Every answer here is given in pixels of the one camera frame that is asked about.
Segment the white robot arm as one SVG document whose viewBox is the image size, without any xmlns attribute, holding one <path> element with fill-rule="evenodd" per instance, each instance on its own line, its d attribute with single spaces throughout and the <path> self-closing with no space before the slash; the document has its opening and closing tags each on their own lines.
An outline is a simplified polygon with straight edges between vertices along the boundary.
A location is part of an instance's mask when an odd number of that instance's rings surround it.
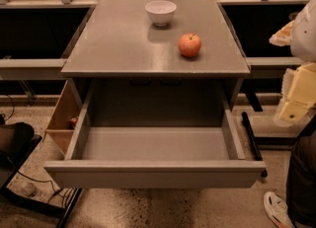
<svg viewBox="0 0 316 228">
<path fill-rule="evenodd" d="M 274 122 L 289 127 L 299 123 L 316 104 L 316 0 L 310 0 L 296 18 L 271 36 L 269 43 L 290 46 L 293 56 L 303 63 L 287 68 Z"/>
</svg>

